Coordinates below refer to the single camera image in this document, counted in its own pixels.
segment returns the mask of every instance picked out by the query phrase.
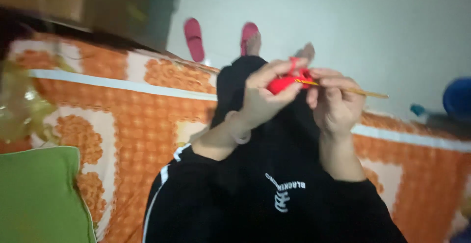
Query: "green pillow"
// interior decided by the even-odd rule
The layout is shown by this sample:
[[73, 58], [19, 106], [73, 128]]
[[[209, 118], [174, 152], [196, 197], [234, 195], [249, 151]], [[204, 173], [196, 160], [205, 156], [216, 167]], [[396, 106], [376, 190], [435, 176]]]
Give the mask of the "green pillow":
[[0, 154], [0, 242], [95, 243], [77, 192], [79, 150], [56, 146]]

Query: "black sweatshirt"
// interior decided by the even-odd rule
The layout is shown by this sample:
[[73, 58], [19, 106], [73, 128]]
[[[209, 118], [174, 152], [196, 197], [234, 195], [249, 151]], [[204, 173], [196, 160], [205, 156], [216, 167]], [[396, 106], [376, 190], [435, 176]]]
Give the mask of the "black sweatshirt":
[[370, 181], [332, 179], [316, 145], [264, 127], [221, 162], [179, 148], [151, 187], [143, 242], [406, 242]]

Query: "bracelet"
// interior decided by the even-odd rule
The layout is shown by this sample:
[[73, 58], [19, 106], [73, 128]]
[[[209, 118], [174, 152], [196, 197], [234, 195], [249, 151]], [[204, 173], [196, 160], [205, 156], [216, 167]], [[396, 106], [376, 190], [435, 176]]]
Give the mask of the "bracelet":
[[[237, 114], [237, 113], [239, 113], [239, 112], [238, 112], [238, 111], [235, 111], [235, 110], [231, 110], [230, 112], [228, 112], [228, 113], [226, 114], [226, 117], [225, 117], [224, 120], [227, 120], [227, 121], [230, 120], [231, 117], [232, 117], [234, 114]], [[234, 141], [235, 141], [236, 143], [238, 143], [238, 144], [246, 144], [246, 143], [248, 143], [248, 142], [250, 141], [250, 137], [251, 137], [251, 135], [252, 135], [252, 133], [249, 131], [249, 135], [247, 135], [247, 136], [245, 136], [245, 137], [243, 137], [243, 138], [238, 138], [238, 137], [235, 137], [235, 136], [232, 134], [232, 132], [231, 132], [230, 129], [229, 129], [229, 134], [232, 136], [232, 138], [234, 139]]]

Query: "blue bucket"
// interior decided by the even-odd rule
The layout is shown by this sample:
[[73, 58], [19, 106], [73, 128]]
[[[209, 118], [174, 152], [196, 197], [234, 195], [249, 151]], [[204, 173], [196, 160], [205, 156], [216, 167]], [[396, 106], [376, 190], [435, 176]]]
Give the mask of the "blue bucket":
[[456, 120], [471, 122], [471, 77], [451, 82], [443, 94], [443, 107]]

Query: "person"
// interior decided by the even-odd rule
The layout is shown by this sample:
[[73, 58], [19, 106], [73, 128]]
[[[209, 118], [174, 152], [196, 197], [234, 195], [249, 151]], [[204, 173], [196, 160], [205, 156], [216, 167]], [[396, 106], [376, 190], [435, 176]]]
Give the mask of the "person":
[[[312, 68], [322, 88], [266, 87], [289, 61], [247, 56], [221, 70], [211, 129], [154, 181], [143, 242], [406, 242], [355, 155], [363, 96], [341, 73]], [[314, 57], [309, 43], [296, 69]]]

